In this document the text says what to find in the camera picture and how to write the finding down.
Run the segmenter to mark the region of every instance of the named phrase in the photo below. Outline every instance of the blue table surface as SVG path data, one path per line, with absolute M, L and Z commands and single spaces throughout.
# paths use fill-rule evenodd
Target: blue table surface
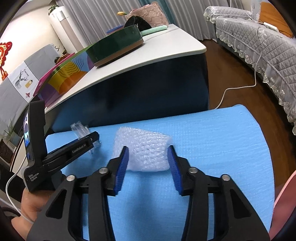
M 269 148 L 259 124 L 242 105 L 200 113 L 91 128 L 100 134 L 102 146 L 86 153 L 62 171 L 77 177 L 91 175 L 106 166 L 115 133 L 121 126 L 170 135 L 176 152 L 205 174 L 231 175 L 253 205 L 267 230 L 274 204 L 274 175 Z M 76 139 L 74 132 L 46 138 L 48 151 Z M 209 197 L 208 239 L 213 238 L 213 197 Z M 108 197 L 117 241 L 180 241 L 187 214 L 188 197 L 175 190 L 170 170 L 127 171 L 122 190 Z M 83 236 L 89 240 L 87 195 L 83 197 Z

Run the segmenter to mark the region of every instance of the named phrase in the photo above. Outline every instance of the silver screw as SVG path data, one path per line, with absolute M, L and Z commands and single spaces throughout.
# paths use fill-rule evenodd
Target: silver screw
M 105 174 L 105 173 L 107 173 L 108 172 L 108 168 L 106 168 L 106 167 L 102 167 L 100 170 L 99 170 L 99 173 L 101 173 L 101 174 Z
M 75 180 L 75 178 L 76 178 L 76 177 L 75 177 L 74 175 L 69 175 L 69 176 L 67 176 L 66 179 L 67 179 L 68 182 L 72 182 L 72 181 Z
M 198 169 L 196 167 L 191 167 L 191 168 L 189 168 L 189 172 L 190 173 L 197 173 Z
M 222 180 L 223 181 L 229 181 L 230 180 L 230 176 L 228 176 L 227 174 L 222 175 Z

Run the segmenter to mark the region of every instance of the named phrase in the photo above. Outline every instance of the dark table side panel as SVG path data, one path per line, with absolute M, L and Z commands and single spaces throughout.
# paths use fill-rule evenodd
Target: dark table side panel
M 46 115 L 54 132 L 81 121 L 89 127 L 208 110 L 205 54 L 149 64 L 102 81 L 72 96 Z

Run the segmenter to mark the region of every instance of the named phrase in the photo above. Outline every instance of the sofa armrest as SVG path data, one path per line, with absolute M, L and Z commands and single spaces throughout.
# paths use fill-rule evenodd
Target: sofa armrest
M 206 8 L 204 17 L 206 21 L 215 23 L 218 17 L 249 19 L 253 15 L 252 12 L 239 8 L 210 6 Z

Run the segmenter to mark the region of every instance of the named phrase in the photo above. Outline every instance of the black wavy line pattern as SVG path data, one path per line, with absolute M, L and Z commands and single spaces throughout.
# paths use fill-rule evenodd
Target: black wavy line pattern
M 63 78 L 71 77 L 72 74 L 81 71 L 83 64 L 83 59 L 80 56 L 77 56 L 72 61 L 67 63 L 63 68 L 61 68 L 59 75 Z

